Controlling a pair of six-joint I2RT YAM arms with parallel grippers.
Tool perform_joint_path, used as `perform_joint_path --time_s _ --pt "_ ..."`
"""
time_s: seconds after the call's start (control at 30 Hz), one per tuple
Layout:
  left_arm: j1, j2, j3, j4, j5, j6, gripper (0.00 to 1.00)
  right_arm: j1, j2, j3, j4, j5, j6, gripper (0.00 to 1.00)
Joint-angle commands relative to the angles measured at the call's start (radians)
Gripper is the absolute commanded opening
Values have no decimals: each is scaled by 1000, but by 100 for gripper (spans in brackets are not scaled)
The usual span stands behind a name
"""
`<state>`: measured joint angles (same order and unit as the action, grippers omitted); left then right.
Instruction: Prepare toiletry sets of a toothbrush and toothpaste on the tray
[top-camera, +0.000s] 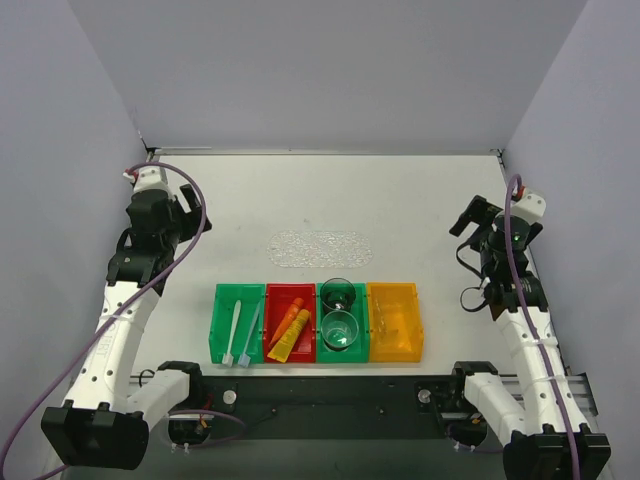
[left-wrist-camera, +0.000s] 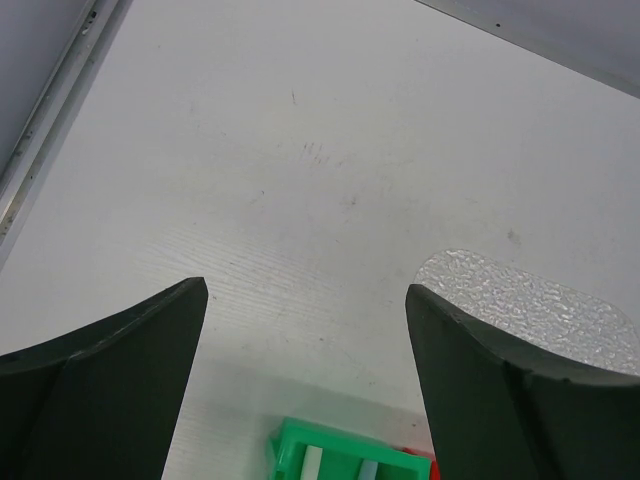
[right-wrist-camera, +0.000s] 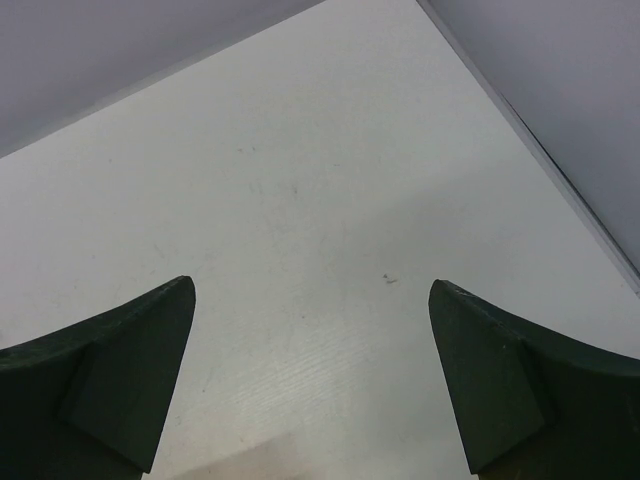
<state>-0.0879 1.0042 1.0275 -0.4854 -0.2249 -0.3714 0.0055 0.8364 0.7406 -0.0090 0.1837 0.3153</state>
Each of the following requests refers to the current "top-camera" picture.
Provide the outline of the clear textured holder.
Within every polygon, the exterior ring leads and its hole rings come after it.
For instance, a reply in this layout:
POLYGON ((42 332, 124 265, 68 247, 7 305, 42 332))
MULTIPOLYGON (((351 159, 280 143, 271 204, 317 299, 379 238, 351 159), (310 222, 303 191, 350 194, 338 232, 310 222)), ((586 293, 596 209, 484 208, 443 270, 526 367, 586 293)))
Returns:
POLYGON ((384 312, 377 297, 373 297, 373 305, 377 315, 375 331, 379 341, 381 343, 394 342, 398 336, 398 328, 394 326, 392 318, 384 312))

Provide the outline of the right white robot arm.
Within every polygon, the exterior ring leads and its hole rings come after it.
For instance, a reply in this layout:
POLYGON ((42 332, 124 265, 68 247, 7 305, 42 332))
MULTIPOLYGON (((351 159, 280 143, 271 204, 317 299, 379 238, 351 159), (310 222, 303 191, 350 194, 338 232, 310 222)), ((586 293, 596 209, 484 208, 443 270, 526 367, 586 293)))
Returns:
POLYGON ((496 434, 507 478, 596 479, 611 446, 573 395, 544 289, 526 255, 545 208, 528 188, 512 197, 508 210, 475 196, 449 231, 458 237, 477 226, 462 245, 480 256, 472 272, 508 347, 522 398, 507 391, 493 368, 459 364, 461 396, 496 434))

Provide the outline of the clear plastic cup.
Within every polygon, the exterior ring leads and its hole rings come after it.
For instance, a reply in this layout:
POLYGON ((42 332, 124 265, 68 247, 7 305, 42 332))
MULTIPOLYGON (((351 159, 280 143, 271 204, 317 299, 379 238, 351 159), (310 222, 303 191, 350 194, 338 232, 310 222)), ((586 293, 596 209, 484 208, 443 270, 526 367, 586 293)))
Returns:
POLYGON ((334 351, 351 346, 360 333, 356 318, 348 311, 334 310, 321 321, 320 332, 325 345, 334 351))

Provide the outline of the dark smoky plastic cup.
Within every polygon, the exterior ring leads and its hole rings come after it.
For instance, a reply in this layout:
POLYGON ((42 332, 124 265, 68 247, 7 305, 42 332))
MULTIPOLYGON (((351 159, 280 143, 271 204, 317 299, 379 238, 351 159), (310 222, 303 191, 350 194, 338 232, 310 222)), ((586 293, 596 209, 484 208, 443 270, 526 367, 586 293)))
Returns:
POLYGON ((320 288, 320 300, 325 314, 336 310, 350 312, 355 299, 355 286, 344 278, 331 278, 320 288))

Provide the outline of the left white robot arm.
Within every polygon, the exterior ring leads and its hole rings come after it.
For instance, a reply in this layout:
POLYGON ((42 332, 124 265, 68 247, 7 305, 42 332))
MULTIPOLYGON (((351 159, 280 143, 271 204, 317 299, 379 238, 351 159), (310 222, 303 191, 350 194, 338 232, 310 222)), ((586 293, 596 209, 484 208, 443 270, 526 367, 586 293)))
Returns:
POLYGON ((153 428, 172 409, 199 408, 206 397, 198 364, 166 361, 136 393, 128 392, 146 324, 170 273, 210 230, 204 196, 191 177, 175 195, 172 166, 129 168, 133 184, 122 232, 107 267, 103 310, 80 370, 59 407, 45 409, 41 429, 64 466, 136 469, 153 428))

